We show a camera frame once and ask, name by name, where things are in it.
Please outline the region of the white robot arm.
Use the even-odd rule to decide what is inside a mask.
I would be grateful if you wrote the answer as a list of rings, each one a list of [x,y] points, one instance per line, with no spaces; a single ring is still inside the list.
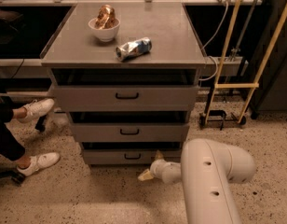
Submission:
[[[138,179],[158,178],[183,185],[188,224],[242,224],[229,185],[250,181],[256,165],[246,150],[209,139],[184,144],[181,161],[166,161],[158,152]]]

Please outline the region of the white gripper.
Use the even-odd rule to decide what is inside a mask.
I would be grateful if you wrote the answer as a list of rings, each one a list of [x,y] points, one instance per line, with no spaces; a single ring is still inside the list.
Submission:
[[[163,182],[169,182],[169,170],[171,164],[168,161],[163,160],[164,155],[160,150],[156,152],[155,160],[153,161],[150,170],[145,169],[139,176],[140,181],[152,180],[154,177],[161,179]]]

